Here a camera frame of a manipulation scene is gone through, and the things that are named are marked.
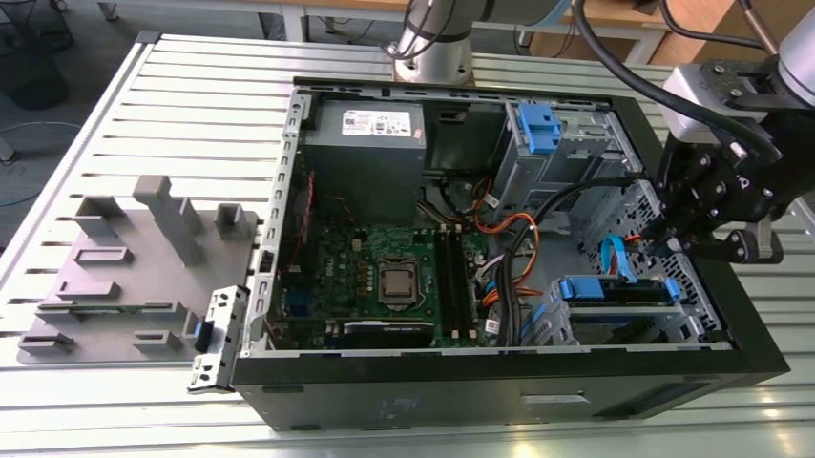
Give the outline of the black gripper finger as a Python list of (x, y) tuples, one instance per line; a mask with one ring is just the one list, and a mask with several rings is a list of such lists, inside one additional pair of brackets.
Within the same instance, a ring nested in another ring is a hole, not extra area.
[(681, 253), (725, 262), (783, 261), (783, 247), (768, 219), (748, 222), (744, 229), (732, 230), (724, 239), (713, 236), (705, 224), (700, 229), (701, 232), (681, 233), (663, 219), (656, 219), (648, 224), (649, 253), (661, 257)]
[(645, 239), (687, 239), (711, 231), (716, 147), (667, 142), (656, 176), (660, 213), (648, 223)]

